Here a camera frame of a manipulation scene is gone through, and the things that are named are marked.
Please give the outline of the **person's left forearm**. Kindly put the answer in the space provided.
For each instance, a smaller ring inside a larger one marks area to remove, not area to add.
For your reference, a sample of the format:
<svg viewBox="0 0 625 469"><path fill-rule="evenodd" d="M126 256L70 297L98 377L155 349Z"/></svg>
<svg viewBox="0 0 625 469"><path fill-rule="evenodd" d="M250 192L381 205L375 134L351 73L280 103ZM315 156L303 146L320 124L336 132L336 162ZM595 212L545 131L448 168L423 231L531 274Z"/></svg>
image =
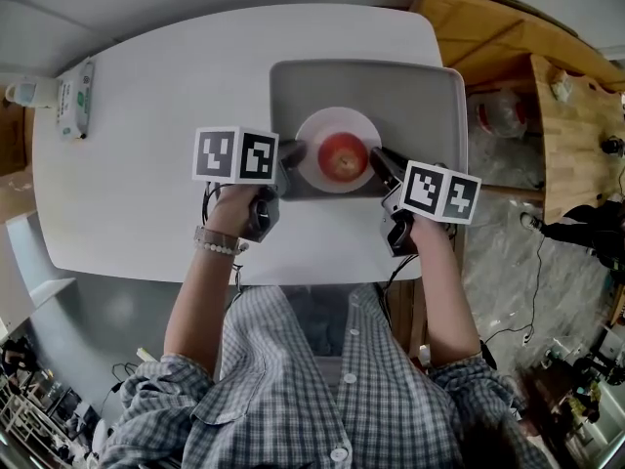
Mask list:
<svg viewBox="0 0 625 469"><path fill-rule="evenodd" d="M169 318L164 353L213 374L218 361L233 257L198 248Z"/></svg>

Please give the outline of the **curved wooden platform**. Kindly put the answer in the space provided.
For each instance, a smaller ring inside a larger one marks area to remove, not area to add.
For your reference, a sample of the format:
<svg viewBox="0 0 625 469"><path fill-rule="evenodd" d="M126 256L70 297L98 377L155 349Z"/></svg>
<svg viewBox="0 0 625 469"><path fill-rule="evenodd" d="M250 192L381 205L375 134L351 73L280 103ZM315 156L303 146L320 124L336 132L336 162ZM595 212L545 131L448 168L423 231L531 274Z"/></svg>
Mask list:
<svg viewBox="0 0 625 469"><path fill-rule="evenodd" d="M392 334L411 359L419 357L427 343L427 316L423 281L394 281L388 291Z"/></svg>

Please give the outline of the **large flat cardboard box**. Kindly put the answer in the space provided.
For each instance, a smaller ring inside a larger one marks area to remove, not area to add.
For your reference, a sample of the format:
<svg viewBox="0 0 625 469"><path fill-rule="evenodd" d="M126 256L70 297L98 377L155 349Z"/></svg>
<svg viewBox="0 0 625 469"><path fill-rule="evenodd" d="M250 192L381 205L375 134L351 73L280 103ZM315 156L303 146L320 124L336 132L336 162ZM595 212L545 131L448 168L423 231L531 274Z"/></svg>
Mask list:
<svg viewBox="0 0 625 469"><path fill-rule="evenodd" d="M457 70L466 85L509 79L537 55L608 91L625 91L625 70L532 14L488 0L414 0L410 11L430 22L443 65Z"/></svg>

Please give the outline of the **white green tissue packet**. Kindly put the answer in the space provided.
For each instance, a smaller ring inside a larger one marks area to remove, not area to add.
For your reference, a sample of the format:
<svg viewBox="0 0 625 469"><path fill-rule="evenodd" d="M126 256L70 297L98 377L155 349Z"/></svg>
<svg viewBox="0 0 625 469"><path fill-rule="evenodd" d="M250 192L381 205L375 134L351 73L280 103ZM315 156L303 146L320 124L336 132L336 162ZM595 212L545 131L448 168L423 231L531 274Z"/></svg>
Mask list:
<svg viewBox="0 0 625 469"><path fill-rule="evenodd" d="M64 140L87 137L94 72L88 58L60 76L56 127Z"/></svg>

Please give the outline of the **white round plate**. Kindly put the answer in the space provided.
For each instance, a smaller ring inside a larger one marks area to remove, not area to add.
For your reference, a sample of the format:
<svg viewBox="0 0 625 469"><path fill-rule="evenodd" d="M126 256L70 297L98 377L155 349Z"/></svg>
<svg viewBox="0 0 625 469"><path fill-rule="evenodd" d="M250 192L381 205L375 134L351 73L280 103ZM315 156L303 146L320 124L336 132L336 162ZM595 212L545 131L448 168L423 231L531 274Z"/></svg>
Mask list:
<svg viewBox="0 0 625 469"><path fill-rule="evenodd" d="M319 164L319 152L325 141L335 134L349 133L360 140L365 147L363 172L350 182L333 181ZM373 148L382 145L375 125L362 113L347 107L328 107L309 116L296 135L296 141L305 144L306 156L297 170L309 185L321 192L347 194L365 186L374 176L369 164Z"/></svg>

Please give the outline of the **grey rectangular tray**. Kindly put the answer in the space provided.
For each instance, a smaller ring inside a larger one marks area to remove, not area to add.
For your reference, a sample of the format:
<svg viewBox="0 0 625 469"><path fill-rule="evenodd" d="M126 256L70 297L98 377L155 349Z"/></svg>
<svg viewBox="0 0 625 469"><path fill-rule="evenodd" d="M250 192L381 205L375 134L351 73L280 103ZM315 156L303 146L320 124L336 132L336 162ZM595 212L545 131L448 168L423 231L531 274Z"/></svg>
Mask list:
<svg viewBox="0 0 625 469"><path fill-rule="evenodd" d="M275 64L270 71L271 129L279 141L296 140L304 121L328 107L347 107L377 128L382 145L407 160L465 172L467 116L462 77L454 70L366 60L307 60ZM356 192L326 193L297 168L285 169L284 199L382 197L375 175Z"/></svg>

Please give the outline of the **grey plaid shirt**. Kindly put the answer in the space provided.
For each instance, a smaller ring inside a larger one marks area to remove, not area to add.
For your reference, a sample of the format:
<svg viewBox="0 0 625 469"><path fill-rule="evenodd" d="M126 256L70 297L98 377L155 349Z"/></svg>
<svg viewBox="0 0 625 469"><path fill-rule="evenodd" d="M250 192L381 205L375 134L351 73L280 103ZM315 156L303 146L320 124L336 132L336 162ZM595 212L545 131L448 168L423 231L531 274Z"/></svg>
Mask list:
<svg viewBox="0 0 625 469"><path fill-rule="evenodd" d="M331 389L284 292L248 290L226 314L218 379L166 355L126 381L101 465L171 457L182 469L550 469L512 415L513 389L483 357L423 372L373 288L357 287L344 311Z"/></svg>

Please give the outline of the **red apple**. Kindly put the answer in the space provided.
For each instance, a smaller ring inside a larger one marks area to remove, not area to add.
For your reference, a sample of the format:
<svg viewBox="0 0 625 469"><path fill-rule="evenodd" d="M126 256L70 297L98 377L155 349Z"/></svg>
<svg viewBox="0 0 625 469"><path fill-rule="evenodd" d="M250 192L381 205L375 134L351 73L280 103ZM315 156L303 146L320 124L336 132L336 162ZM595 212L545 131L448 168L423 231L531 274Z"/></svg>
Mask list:
<svg viewBox="0 0 625 469"><path fill-rule="evenodd" d="M321 172L331 181L348 183L366 170L368 152L365 144L354 134L339 132L328 136L317 153Z"/></svg>

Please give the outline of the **white table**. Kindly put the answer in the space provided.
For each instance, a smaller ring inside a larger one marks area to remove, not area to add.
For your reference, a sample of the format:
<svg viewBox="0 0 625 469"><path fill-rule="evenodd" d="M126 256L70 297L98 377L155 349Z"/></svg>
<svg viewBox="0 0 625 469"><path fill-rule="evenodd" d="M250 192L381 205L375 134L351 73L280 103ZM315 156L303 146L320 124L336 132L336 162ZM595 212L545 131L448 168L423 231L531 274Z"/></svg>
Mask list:
<svg viewBox="0 0 625 469"><path fill-rule="evenodd" d="M181 281L201 221L191 177L198 128L269 130L279 62L358 59L438 66L422 16L344 4L256 7L177 22L95 56L88 135L37 111L36 205L59 269Z"/></svg>

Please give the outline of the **beige wristband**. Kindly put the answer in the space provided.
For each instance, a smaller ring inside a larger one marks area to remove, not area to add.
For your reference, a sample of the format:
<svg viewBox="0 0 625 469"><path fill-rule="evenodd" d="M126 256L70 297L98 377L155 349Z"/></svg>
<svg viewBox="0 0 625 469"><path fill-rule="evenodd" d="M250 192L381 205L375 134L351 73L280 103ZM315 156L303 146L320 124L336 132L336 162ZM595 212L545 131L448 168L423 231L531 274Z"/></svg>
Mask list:
<svg viewBox="0 0 625 469"><path fill-rule="evenodd" d="M198 226L195 230L194 241L198 244L213 244L229 249L234 249L239 242L237 236L223 234Z"/></svg>

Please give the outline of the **crumpled clear bag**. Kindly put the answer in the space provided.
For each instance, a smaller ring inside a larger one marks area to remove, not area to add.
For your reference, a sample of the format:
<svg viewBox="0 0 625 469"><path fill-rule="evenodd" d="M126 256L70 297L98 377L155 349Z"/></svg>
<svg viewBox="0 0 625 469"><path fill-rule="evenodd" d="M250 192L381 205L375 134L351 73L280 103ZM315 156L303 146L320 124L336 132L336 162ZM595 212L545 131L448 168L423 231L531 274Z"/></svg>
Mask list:
<svg viewBox="0 0 625 469"><path fill-rule="evenodd" d="M551 76L550 88L558 102L567 103L573 90L573 84L568 73L563 69L557 69Z"/></svg>

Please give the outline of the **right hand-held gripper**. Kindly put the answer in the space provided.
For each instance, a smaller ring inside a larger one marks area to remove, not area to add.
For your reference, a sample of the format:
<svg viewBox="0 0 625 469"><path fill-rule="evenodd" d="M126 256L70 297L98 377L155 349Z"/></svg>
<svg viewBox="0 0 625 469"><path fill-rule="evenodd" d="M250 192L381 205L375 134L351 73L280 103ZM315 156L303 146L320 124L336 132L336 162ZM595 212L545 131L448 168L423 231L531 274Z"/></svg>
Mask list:
<svg viewBox="0 0 625 469"><path fill-rule="evenodd" d="M469 225L481 179L440 165L409 160L387 148L372 148L369 163L390 189L381 201L381 232L394 256L418 253L410 233L415 216L446 225Z"/></svg>

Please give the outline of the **person's left hand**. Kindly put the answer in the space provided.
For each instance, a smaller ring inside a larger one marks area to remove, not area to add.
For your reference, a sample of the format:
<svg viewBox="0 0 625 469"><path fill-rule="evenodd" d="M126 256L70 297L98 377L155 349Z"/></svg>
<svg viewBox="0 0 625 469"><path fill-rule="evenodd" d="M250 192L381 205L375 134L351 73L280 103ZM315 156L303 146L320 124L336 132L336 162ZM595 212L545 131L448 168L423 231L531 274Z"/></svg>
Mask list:
<svg viewBox="0 0 625 469"><path fill-rule="evenodd" d="M249 206L260 187L237 184L224 187L204 224L206 230L241 237L249 220Z"/></svg>

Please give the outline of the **clear plastic water jug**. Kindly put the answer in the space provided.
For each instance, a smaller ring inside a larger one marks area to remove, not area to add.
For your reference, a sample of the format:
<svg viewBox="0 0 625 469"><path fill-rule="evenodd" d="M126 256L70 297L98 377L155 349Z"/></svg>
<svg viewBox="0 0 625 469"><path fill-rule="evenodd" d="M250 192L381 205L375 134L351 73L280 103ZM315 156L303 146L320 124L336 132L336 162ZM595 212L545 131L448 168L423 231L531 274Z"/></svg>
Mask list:
<svg viewBox="0 0 625 469"><path fill-rule="evenodd" d="M510 89L480 94L477 118L483 131L504 139L521 138L527 128L524 104Z"/></svg>

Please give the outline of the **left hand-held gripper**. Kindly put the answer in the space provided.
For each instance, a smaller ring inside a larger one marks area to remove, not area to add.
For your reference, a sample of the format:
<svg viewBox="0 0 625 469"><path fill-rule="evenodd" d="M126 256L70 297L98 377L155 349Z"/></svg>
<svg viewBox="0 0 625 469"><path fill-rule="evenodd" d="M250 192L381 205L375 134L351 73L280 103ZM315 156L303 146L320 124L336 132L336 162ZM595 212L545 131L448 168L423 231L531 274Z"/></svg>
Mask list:
<svg viewBox="0 0 625 469"><path fill-rule="evenodd" d="M297 168L307 155L307 143L279 141L279 136L241 126L204 127L195 133L192 178L206 184L202 218L221 189L243 184L259 186L249 206L242 237L261 242L279 220L279 199L288 189L284 169Z"/></svg>

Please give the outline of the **person's right forearm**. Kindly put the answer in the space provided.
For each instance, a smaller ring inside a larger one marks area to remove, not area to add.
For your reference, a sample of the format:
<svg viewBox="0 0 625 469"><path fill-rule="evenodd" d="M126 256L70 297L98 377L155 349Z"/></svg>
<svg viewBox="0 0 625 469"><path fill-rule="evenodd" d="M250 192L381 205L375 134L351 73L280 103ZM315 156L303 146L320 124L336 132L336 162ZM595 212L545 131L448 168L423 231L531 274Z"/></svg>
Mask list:
<svg viewBox="0 0 625 469"><path fill-rule="evenodd" d="M432 365L440 367L477 355L479 334L446 231L416 215L411 238L421 263Z"/></svg>

